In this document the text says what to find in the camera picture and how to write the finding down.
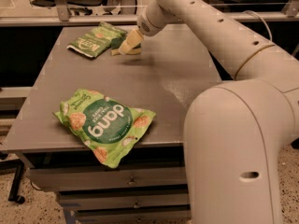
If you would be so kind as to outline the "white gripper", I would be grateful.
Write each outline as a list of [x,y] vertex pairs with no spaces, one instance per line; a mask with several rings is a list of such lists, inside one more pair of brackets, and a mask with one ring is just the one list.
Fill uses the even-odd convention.
[[119,47],[121,55],[127,54],[130,50],[140,45],[143,35],[154,36],[172,20],[172,15],[166,12],[156,0],[150,2],[137,18],[138,29],[128,33]]

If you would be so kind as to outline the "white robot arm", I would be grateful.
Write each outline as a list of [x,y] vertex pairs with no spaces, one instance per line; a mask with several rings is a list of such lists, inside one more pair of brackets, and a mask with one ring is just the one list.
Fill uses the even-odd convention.
[[299,62],[202,0],[152,0],[121,53],[176,20],[234,78],[202,92],[186,114],[193,224],[283,224],[278,153],[299,135]]

